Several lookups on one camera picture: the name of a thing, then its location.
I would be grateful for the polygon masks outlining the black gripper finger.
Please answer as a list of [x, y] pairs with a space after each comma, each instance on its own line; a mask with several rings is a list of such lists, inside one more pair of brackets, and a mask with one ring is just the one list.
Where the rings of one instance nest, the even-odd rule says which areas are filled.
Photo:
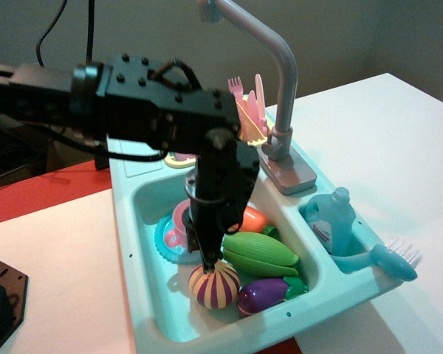
[[200, 252], [202, 268], [205, 274], [215, 271], [215, 264], [220, 259], [224, 233], [218, 228], [187, 229], [188, 251]]

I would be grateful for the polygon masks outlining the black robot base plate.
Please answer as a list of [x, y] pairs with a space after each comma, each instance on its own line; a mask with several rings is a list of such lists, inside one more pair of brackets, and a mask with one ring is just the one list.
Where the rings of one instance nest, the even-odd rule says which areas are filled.
[[0, 349], [24, 321], [28, 279], [0, 261]]

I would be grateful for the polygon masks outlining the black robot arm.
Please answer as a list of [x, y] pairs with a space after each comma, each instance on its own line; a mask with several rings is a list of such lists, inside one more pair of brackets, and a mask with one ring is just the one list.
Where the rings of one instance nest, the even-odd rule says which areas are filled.
[[242, 225], [259, 172], [257, 150], [239, 135], [240, 119], [228, 91], [203, 89], [184, 63], [159, 63], [120, 55], [110, 64], [77, 66], [72, 72], [0, 65], [0, 114], [63, 141], [69, 128], [82, 142], [73, 148], [110, 159], [125, 154], [95, 147], [105, 138], [146, 143], [155, 162], [168, 153], [193, 154], [185, 180], [190, 209], [183, 218], [190, 250], [203, 269], [215, 270], [222, 238]]

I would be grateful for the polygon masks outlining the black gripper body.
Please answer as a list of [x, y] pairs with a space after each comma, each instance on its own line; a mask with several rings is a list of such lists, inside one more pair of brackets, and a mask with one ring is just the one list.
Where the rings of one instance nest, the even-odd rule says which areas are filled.
[[258, 178], [257, 165], [217, 167], [212, 176], [196, 168], [185, 177], [190, 199], [190, 221], [200, 243], [220, 243], [236, 233], [244, 222], [244, 210]]

